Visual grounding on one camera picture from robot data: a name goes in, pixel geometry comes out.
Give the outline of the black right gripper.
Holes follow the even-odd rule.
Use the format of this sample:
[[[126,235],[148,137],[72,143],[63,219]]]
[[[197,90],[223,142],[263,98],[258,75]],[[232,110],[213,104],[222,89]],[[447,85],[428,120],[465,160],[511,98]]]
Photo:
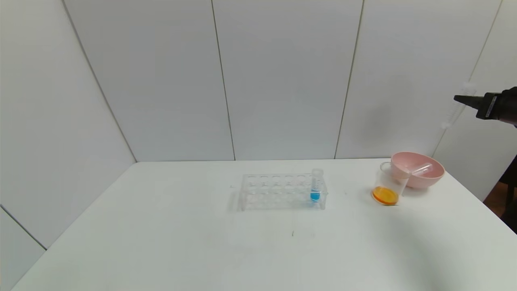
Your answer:
[[[455,95],[454,101],[478,110],[476,117],[482,120],[517,125],[517,87],[501,93],[486,93],[484,97]]]

